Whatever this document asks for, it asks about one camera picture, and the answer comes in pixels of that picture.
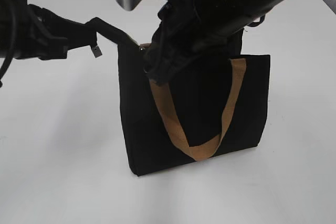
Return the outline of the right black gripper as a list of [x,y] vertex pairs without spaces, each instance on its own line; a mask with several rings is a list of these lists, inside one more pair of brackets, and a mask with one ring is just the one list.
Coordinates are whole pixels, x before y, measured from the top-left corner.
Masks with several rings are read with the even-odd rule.
[[208,52],[234,50],[236,31],[225,25],[236,0],[167,0],[144,56],[147,78],[162,86]]

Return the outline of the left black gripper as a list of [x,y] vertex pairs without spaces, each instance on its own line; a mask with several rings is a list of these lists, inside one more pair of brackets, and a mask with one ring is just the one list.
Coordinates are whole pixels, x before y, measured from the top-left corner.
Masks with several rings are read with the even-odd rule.
[[62,18],[34,4],[26,5],[29,26],[24,39],[24,59],[66,59],[69,50],[87,45],[95,58],[102,56],[97,43],[97,18],[85,24]]

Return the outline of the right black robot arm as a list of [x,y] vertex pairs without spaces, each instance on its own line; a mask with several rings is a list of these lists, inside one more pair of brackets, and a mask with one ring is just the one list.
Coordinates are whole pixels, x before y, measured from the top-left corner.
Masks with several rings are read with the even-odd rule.
[[246,26],[284,0],[168,1],[144,55],[144,71],[156,84],[169,82],[197,58],[233,47]]

